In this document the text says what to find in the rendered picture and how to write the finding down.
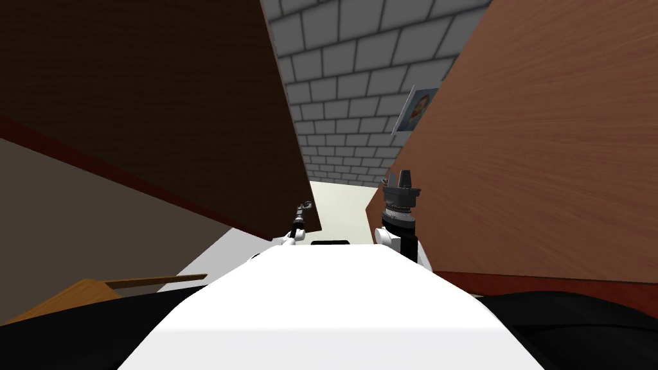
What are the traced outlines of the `dark brown wooden door leaf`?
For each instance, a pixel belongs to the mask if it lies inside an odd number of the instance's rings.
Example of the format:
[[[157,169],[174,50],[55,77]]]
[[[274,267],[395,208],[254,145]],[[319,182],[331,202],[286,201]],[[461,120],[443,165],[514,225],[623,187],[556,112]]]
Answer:
[[[266,240],[312,200],[262,0],[0,0],[0,138]]]

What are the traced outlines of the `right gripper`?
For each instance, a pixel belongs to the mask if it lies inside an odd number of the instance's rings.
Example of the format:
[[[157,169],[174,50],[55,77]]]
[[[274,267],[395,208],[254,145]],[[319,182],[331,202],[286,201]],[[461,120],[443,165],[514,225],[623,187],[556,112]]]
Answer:
[[[410,170],[401,170],[399,175],[399,187],[397,176],[388,175],[387,186],[382,188],[385,203],[391,206],[415,206],[421,189],[412,188]]]

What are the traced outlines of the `light brown wooden furniture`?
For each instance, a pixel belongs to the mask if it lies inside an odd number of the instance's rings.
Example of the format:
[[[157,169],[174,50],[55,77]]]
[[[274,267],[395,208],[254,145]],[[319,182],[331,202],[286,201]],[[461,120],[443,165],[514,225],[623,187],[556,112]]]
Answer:
[[[207,276],[207,274],[192,274],[182,276],[161,276],[106,281],[83,279],[75,283],[73,286],[64,289],[53,297],[50,297],[49,299],[28,310],[27,312],[24,312],[19,316],[9,320],[7,324],[43,316],[49,313],[60,312],[62,310],[68,310],[89,304],[119,299],[121,296],[116,293],[117,289],[165,285],[169,283],[179,283],[186,281],[198,281],[206,278]]]

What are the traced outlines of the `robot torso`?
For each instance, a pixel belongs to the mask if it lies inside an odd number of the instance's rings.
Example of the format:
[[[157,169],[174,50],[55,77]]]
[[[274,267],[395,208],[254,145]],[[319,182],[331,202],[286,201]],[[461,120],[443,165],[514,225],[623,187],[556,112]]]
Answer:
[[[177,305],[118,370],[543,370],[483,303],[383,245],[277,245]]]

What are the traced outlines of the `framed portrait picture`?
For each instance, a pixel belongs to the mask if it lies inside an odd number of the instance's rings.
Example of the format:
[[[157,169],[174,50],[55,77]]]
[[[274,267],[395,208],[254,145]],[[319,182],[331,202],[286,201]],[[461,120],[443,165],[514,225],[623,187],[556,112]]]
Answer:
[[[420,122],[421,117],[428,109],[438,90],[438,86],[413,85],[391,134],[396,135],[412,132]]]

